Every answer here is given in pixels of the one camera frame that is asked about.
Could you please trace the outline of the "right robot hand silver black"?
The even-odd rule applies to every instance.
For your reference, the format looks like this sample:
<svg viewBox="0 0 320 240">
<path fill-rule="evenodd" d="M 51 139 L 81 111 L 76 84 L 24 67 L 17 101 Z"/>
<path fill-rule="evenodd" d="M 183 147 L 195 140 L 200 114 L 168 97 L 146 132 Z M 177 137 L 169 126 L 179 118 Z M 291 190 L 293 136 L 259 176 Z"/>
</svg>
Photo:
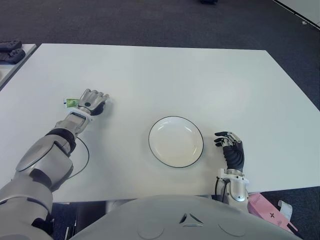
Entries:
<svg viewBox="0 0 320 240">
<path fill-rule="evenodd" d="M 214 135 L 217 137 L 214 143 L 222 148 L 227 169 L 243 172 L 245 154 L 241 139 L 230 131 L 216 132 Z"/>
</svg>

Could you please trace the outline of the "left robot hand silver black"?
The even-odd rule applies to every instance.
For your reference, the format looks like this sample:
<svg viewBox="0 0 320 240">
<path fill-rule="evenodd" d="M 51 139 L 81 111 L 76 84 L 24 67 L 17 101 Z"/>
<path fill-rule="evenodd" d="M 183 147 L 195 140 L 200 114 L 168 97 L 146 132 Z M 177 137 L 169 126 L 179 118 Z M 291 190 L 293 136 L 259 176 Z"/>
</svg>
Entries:
<svg viewBox="0 0 320 240">
<path fill-rule="evenodd" d="M 78 101 L 78 108 L 91 116 L 100 115 L 109 95 L 87 88 Z"/>
</svg>

